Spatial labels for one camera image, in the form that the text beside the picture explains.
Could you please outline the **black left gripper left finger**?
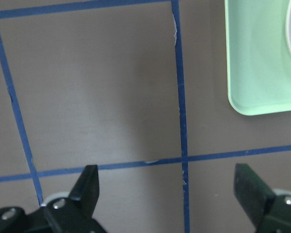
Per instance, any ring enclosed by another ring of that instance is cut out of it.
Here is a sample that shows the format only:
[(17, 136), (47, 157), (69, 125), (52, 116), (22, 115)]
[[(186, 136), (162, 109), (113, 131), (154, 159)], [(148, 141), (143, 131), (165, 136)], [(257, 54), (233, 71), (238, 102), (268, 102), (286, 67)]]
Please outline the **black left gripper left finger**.
[(34, 212), (0, 208), (0, 233), (104, 233), (93, 219), (99, 197), (98, 167), (87, 165), (70, 192), (50, 195)]

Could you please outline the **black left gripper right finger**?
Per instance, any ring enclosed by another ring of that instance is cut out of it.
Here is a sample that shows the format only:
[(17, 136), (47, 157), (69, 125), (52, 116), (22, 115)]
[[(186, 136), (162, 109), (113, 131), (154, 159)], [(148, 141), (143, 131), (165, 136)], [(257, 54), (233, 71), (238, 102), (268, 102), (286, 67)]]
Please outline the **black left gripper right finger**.
[(235, 165), (234, 195), (257, 233), (291, 233), (291, 191), (271, 189), (248, 165)]

